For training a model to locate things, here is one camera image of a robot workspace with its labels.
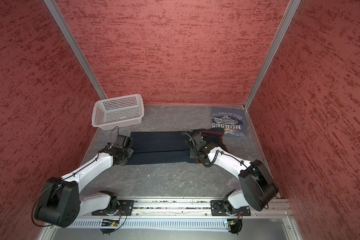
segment gray marble surface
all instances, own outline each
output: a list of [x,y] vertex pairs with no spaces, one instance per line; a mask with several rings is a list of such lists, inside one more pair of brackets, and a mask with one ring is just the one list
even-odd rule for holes
[[[240,109],[238,106],[225,108]],[[133,131],[186,131],[211,128],[211,106],[144,106],[143,122],[121,127],[119,134],[130,136]],[[117,129],[112,133],[116,137]],[[102,131],[91,156],[110,141],[110,130]],[[223,136],[231,154],[244,160],[259,159],[252,137]],[[219,166],[205,168],[186,162],[148,164],[140,166],[112,166],[97,176],[81,195],[100,190],[129,197],[224,197],[233,189],[240,189],[239,180]]]

